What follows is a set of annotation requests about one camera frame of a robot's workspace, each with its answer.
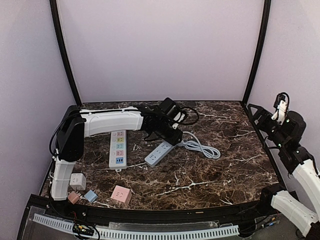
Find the black frame post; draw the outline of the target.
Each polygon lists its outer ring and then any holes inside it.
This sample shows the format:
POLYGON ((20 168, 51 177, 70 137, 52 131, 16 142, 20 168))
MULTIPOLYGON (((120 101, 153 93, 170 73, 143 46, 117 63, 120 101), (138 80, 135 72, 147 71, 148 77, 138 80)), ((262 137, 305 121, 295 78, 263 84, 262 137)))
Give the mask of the black frame post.
POLYGON ((49 0, 49 4, 50 4, 50 10, 51 10, 54 31, 55 31, 55 35, 56 35, 56 40, 58 43, 58 48, 59 48, 60 56, 62 59, 63 67, 65 70, 65 74, 66 74, 66 77, 68 80, 68 84, 69 84, 73 99, 75 101, 75 104, 78 107, 81 107, 82 106, 81 97, 80 97, 79 91, 76 86, 76 81, 73 76, 69 56, 67 53, 66 44, 64 41, 63 30, 62 30, 62 25, 61 25, 61 20, 60 20, 60 16, 59 16, 59 10, 58 10, 58 1, 57 0, 49 0))
POLYGON ((258 39, 257 39, 257 44, 256 44, 256 49, 252 61, 252 66, 250 69, 248 81, 246 84, 246 88, 244 91, 244 95, 242 98, 242 104, 246 106, 249 102, 249 98, 252 93, 252 89, 254 86, 254 82, 256 79, 264 43, 265 43, 265 38, 266 38, 266 33, 267 33, 267 28, 268 28, 268 23, 269 23, 269 17, 270 17, 270 11, 271 11, 271 0, 265 0, 263 2, 263 10, 262 10, 262 17, 261 17, 261 23, 260 23, 260 28, 259 28, 259 34, 258 34, 258 39))

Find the pink cube socket adapter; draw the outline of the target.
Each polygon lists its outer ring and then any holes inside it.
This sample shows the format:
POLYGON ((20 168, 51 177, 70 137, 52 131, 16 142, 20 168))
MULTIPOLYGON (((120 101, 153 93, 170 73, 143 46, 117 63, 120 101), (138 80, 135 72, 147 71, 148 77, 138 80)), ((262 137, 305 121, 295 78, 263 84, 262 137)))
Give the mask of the pink cube socket adapter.
POLYGON ((116 185, 110 199, 117 205, 127 208, 132 198, 132 191, 129 188, 116 185))

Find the right black frame post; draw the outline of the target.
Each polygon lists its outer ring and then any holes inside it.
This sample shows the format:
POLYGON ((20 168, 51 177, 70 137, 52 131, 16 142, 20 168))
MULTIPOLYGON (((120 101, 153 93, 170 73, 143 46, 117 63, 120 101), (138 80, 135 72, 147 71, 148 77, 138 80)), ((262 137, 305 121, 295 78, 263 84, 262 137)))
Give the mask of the right black frame post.
POLYGON ((271 0, 265 0, 263 2, 263 10, 262 10, 262 17, 261 17, 261 23, 260 23, 260 28, 259 28, 259 34, 258 34, 258 39, 257 39, 257 44, 256 44, 256 49, 252 61, 252 66, 250 69, 248 81, 246 84, 246 88, 244 91, 244 95, 242 98, 242 104, 246 106, 249 102, 249 98, 252 93, 252 89, 254 86, 254 82, 256 79, 264 43, 265 43, 265 38, 266 38, 266 33, 267 33, 267 28, 268 28, 268 23, 269 23, 269 17, 270 17, 270 11, 271 11, 271 0))

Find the pink plug adapter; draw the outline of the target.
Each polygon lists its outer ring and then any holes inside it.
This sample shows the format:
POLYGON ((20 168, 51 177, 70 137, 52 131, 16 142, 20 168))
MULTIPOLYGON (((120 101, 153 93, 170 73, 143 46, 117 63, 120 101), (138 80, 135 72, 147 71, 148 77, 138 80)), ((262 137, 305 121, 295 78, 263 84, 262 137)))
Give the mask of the pink plug adapter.
POLYGON ((68 194, 67 199, 70 203, 74 205, 81 199, 81 197, 81 193, 72 191, 68 194))

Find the white cube socket adapter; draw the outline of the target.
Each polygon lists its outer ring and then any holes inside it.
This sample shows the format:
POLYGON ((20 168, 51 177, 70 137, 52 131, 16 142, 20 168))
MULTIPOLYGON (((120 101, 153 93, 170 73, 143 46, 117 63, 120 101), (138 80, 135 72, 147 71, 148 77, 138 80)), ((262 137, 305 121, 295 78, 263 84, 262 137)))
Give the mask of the white cube socket adapter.
POLYGON ((83 173, 72 173, 70 177, 69 186, 74 191, 85 191, 87 179, 83 173))

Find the left black frame post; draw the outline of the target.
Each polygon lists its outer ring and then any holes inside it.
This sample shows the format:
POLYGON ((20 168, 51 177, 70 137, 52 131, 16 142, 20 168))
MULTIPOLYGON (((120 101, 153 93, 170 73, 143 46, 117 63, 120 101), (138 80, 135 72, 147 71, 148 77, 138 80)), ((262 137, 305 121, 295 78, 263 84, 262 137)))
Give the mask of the left black frame post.
POLYGON ((75 104, 78 107, 81 107, 82 106, 81 97, 80 97, 79 91, 76 86, 76 81, 73 76, 69 56, 67 53, 66 44, 64 41, 63 30, 62 30, 62 25, 61 25, 61 20, 60 20, 60 16, 59 16, 59 10, 58 10, 58 1, 57 0, 49 0, 49 4, 50 4, 50 10, 51 10, 54 31, 55 31, 55 35, 56 35, 56 40, 58 43, 58 48, 59 48, 60 56, 62 59, 63 67, 65 70, 65 74, 66 74, 66 77, 68 80, 68 84, 69 84, 73 99, 75 101, 75 104))

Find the black front rail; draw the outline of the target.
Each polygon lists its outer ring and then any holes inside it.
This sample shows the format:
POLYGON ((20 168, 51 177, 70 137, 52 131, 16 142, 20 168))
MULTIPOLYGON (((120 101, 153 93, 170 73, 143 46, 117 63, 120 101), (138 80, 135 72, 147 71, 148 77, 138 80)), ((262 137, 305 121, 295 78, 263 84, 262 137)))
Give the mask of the black front rail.
POLYGON ((257 204, 257 201, 252 201, 236 205, 189 210, 128 210, 72 204, 67 201, 50 203, 48 198, 32 194, 26 206, 41 208, 48 215, 76 218, 77 221, 97 225, 107 225, 110 222, 171 224, 202 221, 245 224, 262 216, 256 209, 257 204))

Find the small circuit board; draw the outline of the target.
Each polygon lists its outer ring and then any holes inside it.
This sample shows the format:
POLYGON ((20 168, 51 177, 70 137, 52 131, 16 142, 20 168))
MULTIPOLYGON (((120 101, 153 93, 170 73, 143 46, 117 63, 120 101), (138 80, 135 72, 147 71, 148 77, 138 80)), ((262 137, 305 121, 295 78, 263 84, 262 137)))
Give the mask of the small circuit board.
POLYGON ((86 225, 74 224, 72 227, 72 232, 79 235, 93 236, 95 230, 86 225))

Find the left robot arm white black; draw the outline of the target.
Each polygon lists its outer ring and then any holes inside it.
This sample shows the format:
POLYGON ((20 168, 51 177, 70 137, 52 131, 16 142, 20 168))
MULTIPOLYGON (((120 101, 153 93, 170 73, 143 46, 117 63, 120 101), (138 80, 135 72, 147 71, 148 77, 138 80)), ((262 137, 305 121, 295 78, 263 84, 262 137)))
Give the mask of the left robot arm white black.
POLYGON ((89 138, 117 131, 143 131, 175 146, 182 141, 183 133, 178 126, 186 117, 187 114, 175 103, 100 110, 70 106, 49 143, 54 162, 51 199, 64 201, 68 198, 74 167, 83 158, 89 138))

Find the white multicolour power strip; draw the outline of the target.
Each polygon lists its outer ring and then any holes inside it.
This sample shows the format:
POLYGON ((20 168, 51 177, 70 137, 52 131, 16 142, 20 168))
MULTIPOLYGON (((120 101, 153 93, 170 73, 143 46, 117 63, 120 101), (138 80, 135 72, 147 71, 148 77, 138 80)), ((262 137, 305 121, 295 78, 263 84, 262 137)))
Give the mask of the white multicolour power strip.
POLYGON ((113 131, 110 134, 109 162, 110 170, 121 172, 127 168, 127 131, 113 131))

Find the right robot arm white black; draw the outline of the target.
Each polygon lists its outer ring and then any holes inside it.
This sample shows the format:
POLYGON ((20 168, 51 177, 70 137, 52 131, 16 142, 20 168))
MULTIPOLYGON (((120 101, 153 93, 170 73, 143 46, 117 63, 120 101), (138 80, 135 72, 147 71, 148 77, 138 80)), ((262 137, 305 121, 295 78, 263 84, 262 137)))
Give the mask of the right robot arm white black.
POLYGON ((310 210, 295 199, 281 184, 276 183, 262 189, 257 205, 258 211, 266 215, 272 209, 279 211, 293 223, 307 240, 320 238, 320 171, 314 157, 300 145, 306 129, 303 117, 295 112, 285 113, 280 107, 271 113, 261 106, 249 104, 249 117, 258 130, 266 133, 274 143, 278 156, 289 175, 293 176, 306 192, 314 210, 310 210))

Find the blue plug adapter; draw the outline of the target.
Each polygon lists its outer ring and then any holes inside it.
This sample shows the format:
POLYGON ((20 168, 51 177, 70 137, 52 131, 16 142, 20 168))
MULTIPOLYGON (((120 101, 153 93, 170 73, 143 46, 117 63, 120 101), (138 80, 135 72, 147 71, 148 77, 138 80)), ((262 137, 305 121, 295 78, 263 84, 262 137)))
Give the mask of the blue plug adapter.
POLYGON ((90 202, 93 203, 97 198, 98 195, 93 191, 93 190, 89 190, 85 195, 84 198, 90 202))

